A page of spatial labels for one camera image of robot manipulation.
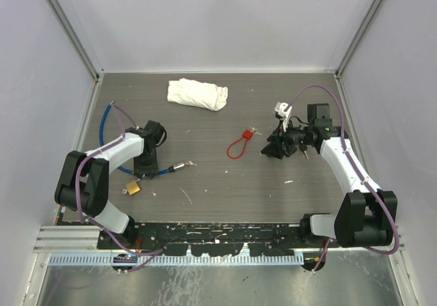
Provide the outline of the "silver keys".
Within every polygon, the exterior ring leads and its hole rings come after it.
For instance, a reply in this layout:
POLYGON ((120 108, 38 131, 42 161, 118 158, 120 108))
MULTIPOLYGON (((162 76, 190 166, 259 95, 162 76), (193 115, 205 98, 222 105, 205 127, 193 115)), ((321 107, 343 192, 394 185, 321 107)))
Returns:
POLYGON ((254 135, 262 135, 256 127, 249 127, 254 135))

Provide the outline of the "brass padlock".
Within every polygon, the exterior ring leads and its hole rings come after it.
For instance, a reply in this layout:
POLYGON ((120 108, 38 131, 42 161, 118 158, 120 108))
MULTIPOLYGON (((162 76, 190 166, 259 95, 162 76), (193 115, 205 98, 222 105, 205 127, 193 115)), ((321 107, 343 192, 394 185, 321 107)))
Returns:
POLYGON ((134 195, 141 190, 139 186, 138 180, 132 180, 126 184, 126 186, 122 189, 123 195, 134 195))

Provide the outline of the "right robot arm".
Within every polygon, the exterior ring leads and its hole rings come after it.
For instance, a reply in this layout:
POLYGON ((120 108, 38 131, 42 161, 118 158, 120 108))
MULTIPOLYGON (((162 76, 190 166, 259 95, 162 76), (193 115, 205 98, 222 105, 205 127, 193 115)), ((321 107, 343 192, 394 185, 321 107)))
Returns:
POLYGON ((389 246, 394 238, 391 221, 395 220, 397 198, 367 175, 347 135, 334 126, 329 105, 308 105, 308 122, 299 126, 292 124, 287 103, 277 103, 274 112, 279 125, 261 153, 282 159, 313 147, 330 166, 344 194, 336 215, 304 214, 298 229, 302 244, 315 247, 323 239, 332 238, 341 247, 389 246))

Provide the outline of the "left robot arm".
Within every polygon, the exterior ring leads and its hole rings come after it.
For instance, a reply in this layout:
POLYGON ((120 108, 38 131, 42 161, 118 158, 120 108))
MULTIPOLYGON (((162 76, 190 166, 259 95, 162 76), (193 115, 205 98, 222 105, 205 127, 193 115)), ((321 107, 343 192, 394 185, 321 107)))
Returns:
POLYGON ((150 120, 145 127, 128 128, 118 139, 95 150, 71 151, 55 189, 55 202, 108 229, 120 248, 131 248, 137 240, 133 218, 109 201, 109 176, 130 159, 135 177, 157 176, 156 149, 166 139, 164 126, 150 120))

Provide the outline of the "black-headed keys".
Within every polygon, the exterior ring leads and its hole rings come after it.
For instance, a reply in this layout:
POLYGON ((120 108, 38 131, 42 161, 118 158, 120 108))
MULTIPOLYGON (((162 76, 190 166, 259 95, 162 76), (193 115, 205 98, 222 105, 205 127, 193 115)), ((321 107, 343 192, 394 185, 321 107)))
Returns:
POLYGON ((306 159, 309 159, 309 155, 307 153, 308 147, 305 144, 300 144, 299 145, 299 150, 304 154, 306 159))

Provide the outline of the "white crumpled cloth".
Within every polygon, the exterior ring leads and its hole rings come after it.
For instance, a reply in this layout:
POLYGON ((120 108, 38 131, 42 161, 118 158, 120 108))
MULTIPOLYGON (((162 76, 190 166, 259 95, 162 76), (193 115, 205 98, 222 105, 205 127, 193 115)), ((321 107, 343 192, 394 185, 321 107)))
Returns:
POLYGON ((190 79, 169 81, 167 101, 179 105, 219 111, 227 104, 228 87, 190 79))

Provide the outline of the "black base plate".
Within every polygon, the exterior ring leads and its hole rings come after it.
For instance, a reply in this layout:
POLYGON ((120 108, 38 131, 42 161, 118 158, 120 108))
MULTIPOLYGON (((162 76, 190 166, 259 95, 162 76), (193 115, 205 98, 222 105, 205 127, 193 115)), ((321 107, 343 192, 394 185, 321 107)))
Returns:
POLYGON ((320 250, 327 239, 289 223, 135 223, 129 237, 117 236, 129 249, 195 257, 231 255, 249 249, 251 257, 293 255, 297 249, 320 250))

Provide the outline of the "aluminium frame rail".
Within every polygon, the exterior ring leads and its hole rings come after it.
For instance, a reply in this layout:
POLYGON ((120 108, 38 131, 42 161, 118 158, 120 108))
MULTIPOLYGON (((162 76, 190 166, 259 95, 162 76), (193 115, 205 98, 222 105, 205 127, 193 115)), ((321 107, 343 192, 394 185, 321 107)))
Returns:
POLYGON ((42 226, 33 250, 39 253, 96 250, 100 229, 90 225, 42 226))

